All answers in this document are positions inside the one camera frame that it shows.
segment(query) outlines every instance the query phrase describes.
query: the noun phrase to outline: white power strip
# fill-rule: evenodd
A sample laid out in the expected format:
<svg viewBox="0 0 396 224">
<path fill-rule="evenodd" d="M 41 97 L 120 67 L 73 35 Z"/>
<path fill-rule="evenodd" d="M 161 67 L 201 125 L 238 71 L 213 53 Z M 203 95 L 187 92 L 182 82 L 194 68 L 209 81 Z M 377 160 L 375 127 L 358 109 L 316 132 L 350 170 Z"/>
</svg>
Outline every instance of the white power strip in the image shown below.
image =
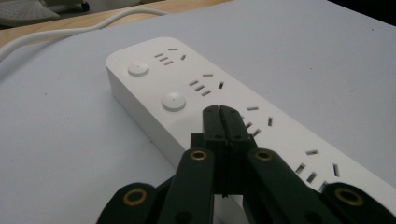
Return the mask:
<svg viewBox="0 0 396 224">
<path fill-rule="evenodd" d="M 227 105 L 258 146 L 276 151 L 308 187 L 347 183 L 396 214 L 396 189 L 180 41 L 161 37 L 119 50 L 106 66 L 114 96 L 174 166 L 191 133 L 202 132 L 204 108 Z M 225 223 L 248 223 L 241 197 L 216 200 L 215 210 Z"/>
</svg>

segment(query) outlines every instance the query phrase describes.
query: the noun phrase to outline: power cord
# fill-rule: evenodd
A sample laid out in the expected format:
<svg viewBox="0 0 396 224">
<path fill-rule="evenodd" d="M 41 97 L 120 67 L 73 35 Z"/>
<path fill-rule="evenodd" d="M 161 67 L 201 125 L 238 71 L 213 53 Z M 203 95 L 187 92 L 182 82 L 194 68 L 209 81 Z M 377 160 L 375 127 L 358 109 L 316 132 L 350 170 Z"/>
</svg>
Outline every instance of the power cord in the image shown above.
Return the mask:
<svg viewBox="0 0 396 224">
<path fill-rule="evenodd" d="M 38 32 L 38 33 L 34 33 L 34 34 L 24 35 L 24 36 L 18 37 L 16 39 L 8 42 L 2 48 L 0 48 L 0 62 L 2 62 L 14 50 L 16 50 L 26 44 L 29 44 L 29 43 L 32 43 L 35 41 L 39 41 L 39 40 L 48 39 L 48 38 L 68 37 L 71 35 L 78 35 L 78 34 L 86 33 L 89 31 L 103 29 L 103 28 L 107 27 L 109 24 L 113 23 L 114 21 L 117 21 L 121 18 L 124 18 L 124 17 L 132 15 L 132 14 L 136 14 L 136 13 L 146 13 L 146 14 L 153 14 L 153 15 L 157 15 L 157 16 L 163 16 L 163 15 L 169 14 L 168 12 L 160 11 L 157 9 L 151 9 L 151 8 L 143 8 L 143 7 L 142 8 L 131 8 L 131 9 L 124 10 L 121 13 L 116 14 L 104 21 L 101 21 L 94 26 L 85 27 L 85 28 L 77 28 L 77 29 L 44 31 L 44 32 Z"/>
</svg>

